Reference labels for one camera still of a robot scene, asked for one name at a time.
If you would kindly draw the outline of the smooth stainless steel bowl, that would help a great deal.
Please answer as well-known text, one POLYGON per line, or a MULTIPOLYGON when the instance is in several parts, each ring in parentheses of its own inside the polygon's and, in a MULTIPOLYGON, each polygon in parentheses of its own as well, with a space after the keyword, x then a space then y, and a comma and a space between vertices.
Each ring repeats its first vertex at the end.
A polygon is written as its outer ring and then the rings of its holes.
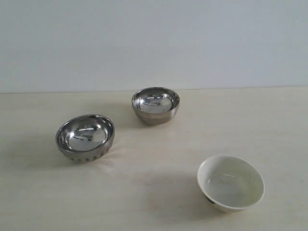
POLYGON ((136 92, 131 98, 135 115, 148 125, 169 122, 180 106, 179 95, 168 88, 149 87, 136 92))

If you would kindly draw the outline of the steel bowl with ribbed base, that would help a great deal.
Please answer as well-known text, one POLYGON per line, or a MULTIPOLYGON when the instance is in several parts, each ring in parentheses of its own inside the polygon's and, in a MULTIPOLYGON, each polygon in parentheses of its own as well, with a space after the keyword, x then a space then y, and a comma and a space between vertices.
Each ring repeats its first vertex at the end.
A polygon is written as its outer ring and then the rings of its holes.
POLYGON ((102 115, 81 115, 64 123, 55 135, 59 151, 77 163, 100 159, 111 149, 113 122, 102 115))

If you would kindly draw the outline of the white ceramic bowl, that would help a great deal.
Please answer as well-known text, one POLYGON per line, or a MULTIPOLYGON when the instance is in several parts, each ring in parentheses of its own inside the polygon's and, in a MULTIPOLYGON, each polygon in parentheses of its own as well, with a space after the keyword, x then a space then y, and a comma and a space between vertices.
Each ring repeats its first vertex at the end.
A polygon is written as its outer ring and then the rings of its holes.
POLYGON ((211 206, 226 213, 251 208, 265 194, 260 172, 249 162, 232 155, 208 157, 199 166, 196 178, 211 206))

